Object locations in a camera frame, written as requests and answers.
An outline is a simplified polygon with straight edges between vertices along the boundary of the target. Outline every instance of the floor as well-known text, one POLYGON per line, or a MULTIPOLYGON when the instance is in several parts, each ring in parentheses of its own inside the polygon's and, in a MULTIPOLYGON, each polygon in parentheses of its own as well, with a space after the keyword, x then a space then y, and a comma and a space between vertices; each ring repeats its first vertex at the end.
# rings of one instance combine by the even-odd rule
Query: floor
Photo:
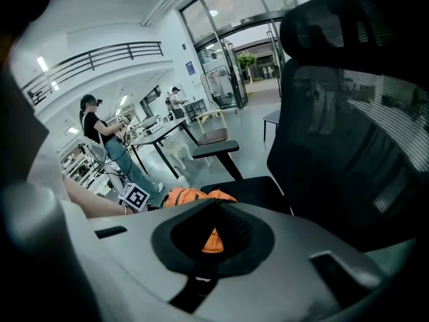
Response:
POLYGON ((256 83, 247 83, 245 86, 247 93, 266 92, 273 89, 278 91, 279 89, 277 78, 266 78, 256 83))
MULTIPOLYGON (((247 106, 243 110, 238 110, 237 114, 234 111, 228 111, 224 114, 229 139, 236 140, 240 145, 240 150, 231 153, 231 158, 240 170, 243 178, 270 175, 266 166, 266 160, 274 141, 275 127, 274 125, 267 127, 267 137, 264 143, 262 118, 279 108, 280 98, 278 90, 269 90, 254 93, 249 99, 247 106)), ((204 129, 206 130, 218 127, 222 127, 219 118, 211 118, 204 124, 204 129)), ((202 135, 196 122, 191 123, 189 128, 196 139, 202 135)), ((186 142, 191 153, 196 148, 194 142, 183 131, 173 131, 171 137, 172 139, 177 138, 186 142)), ((146 170, 149 172, 149 177, 154 182, 161 181, 164 184, 163 191, 153 201, 154 205, 158 205, 164 196, 174 187, 180 186, 180 183, 174 178, 153 146, 142 146, 138 149, 138 153, 146 170)), ((233 180, 217 158, 208 158, 208 161, 211 163, 211 167, 209 168, 204 159, 190 161, 185 149, 180 151, 180 157, 186 166, 186 170, 182 170, 174 159, 169 159, 169 161, 179 175, 185 176, 189 185, 193 188, 199 189, 207 184, 233 180)), ((117 194, 111 190, 106 198, 117 201, 117 194)))

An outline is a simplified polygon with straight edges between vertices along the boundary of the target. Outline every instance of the chair armrest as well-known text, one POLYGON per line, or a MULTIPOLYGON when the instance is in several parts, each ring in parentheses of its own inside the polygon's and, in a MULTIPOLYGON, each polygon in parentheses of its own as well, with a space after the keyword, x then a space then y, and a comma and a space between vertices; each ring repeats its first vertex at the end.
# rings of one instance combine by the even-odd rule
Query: chair armrest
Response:
POLYGON ((236 152, 239 150, 239 144, 237 141, 223 141, 205 146, 200 146, 192 153, 193 158, 206 158, 207 156, 216 156, 219 154, 225 154, 229 152, 236 152))

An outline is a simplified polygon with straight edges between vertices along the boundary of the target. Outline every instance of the black cap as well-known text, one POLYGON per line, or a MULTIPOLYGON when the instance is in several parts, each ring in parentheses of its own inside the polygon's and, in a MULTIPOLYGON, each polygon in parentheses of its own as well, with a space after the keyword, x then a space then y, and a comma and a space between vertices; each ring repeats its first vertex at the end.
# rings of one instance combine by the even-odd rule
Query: black cap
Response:
POLYGON ((97 103, 97 100, 95 99, 95 97, 91 94, 86 94, 82 97, 82 99, 80 100, 80 109, 81 110, 85 110, 85 104, 89 103, 90 101, 94 101, 95 103, 97 103))

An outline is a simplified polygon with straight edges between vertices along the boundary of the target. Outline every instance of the tree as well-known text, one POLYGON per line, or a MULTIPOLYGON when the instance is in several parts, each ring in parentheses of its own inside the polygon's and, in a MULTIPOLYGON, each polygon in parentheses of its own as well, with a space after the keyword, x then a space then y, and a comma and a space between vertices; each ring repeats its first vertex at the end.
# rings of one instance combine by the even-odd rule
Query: tree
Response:
POLYGON ((253 83, 252 75, 250 73, 250 66, 256 63, 256 55, 251 52, 244 51, 237 56, 240 67, 247 68, 247 73, 249 74, 250 83, 253 83))

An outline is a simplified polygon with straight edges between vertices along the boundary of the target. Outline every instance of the orange fabric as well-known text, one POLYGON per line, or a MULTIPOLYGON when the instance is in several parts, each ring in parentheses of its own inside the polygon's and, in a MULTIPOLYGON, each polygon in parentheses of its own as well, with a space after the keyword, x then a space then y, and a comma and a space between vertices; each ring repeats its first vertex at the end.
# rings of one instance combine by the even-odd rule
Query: orange fabric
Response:
MULTIPOLYGON (((183 189, 175 188, 168 193, 168 198, 166 201, 166 207, 175 207, 176 205, 186 204, 196 199, 207 199, 207 198, 216 198, 224 199, 228 201, 237 201, 234 197, 227 195, 221 190, 211 191, 208 195, 204 192, 201 192, 196 189, 183 189)), ((216 228, 213 229, 210 237, 208 238, 204 248, 202 249, 204 253, 222 253, 223 252, 223 243, 219 234, 216 231, 216 228)))

